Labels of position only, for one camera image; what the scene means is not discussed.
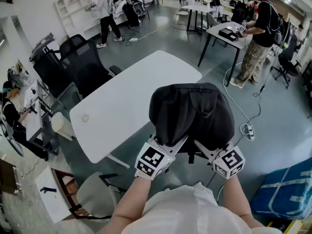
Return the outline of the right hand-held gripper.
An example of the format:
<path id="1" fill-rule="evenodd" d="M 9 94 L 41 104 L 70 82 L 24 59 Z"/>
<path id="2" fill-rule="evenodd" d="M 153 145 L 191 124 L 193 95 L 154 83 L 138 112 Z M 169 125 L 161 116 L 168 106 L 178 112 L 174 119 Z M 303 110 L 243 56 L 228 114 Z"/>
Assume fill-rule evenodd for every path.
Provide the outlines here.
<path id="1" fill-rule="evenodd" d="M 244 168 L 245 158 L 239 147 L 231 142 L 225 146 L 224 150 L 217 150 L 216 153 L 208 150 L 197 140 L 194 140 L 194 144 L 206 158 L 209 158 L 213 170 L 225 179 L 233 177 Z"/>

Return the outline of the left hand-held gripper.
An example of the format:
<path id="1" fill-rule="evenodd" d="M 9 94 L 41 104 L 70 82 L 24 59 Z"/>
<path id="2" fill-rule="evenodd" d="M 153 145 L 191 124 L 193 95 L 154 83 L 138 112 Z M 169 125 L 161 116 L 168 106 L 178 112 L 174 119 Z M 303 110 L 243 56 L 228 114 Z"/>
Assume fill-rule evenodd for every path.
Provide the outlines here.
<path id="1" fill-rule="evenodd" d="M 188 136 L 185 135 L 176 145 L 170 147 L 170 151 L 166 146 L 158 143 L 156 132 L 150 135 L 147 142 L 144 143 L 139 152 L 135 168 L 135 177 L 141 177 L 147 180 L 154 178 L 167 170 L 175 160 L 175 155 L 182 148 Z"/>

